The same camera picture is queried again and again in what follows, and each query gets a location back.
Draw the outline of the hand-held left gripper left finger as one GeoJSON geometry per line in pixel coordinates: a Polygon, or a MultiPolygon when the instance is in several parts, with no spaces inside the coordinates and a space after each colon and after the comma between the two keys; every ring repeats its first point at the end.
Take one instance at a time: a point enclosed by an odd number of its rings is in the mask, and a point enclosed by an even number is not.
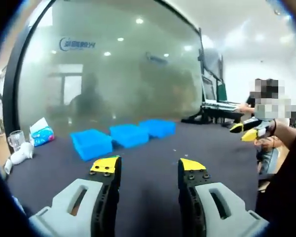
{"type": "Polygon", "coordinates": [[[42,237],[113,237],[120,178],[121,156],[98,159],[29,221],[42,237]]]}

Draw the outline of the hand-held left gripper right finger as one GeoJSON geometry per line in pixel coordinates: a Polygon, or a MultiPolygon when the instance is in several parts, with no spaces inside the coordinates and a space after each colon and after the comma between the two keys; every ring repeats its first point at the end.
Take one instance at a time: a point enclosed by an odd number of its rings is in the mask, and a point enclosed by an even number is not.
{"type": "Polygon", "coordinates": [[[179,204],[185,237],[261,237],[269,222],[199,162],[178,161],[179,204]]]}

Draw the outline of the person's right hand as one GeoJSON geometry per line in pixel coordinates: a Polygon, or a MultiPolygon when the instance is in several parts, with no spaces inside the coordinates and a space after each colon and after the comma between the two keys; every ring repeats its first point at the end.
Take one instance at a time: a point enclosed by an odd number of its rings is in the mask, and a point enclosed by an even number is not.
{"type": "Polygon", "coordinates": [[[266,127],[266,136],[267,137],[271,137],[275,135],[275,131],[276,131],[276,127],[277,127],[277,122],[275,119],[271,120],[268,124],[268,126],[266,127]]]}

